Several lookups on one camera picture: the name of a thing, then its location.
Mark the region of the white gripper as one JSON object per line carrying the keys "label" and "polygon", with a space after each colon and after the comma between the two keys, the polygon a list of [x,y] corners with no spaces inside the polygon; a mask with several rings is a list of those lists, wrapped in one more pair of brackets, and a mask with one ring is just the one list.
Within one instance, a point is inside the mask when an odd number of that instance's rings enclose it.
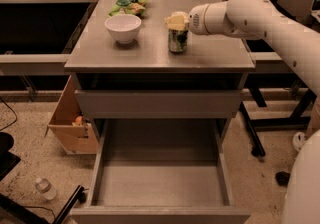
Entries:
{"label": "white gripper", "polygon": [[196,35],[208,35],[206,28],[205,15],[208,4],[195,6],[188,14],[182,11],[172,12],[170,17],[165,19],[165,25],[172,30],[186,30],[189,23],[189,30]]}

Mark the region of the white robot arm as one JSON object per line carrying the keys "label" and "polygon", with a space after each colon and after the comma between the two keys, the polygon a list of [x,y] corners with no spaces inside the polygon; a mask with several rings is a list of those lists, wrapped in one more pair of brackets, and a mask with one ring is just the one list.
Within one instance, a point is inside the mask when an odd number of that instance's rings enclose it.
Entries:
{"label": "white robot arm", "polygon": [[[264,40],[320,97],[320,34],[281,14],[270,0],[227,0],[174,12],[173,30]],[[281,224],[320,224],[320,105],[313,104],[304,133],[293,137],[298,151],[288,182]]]}

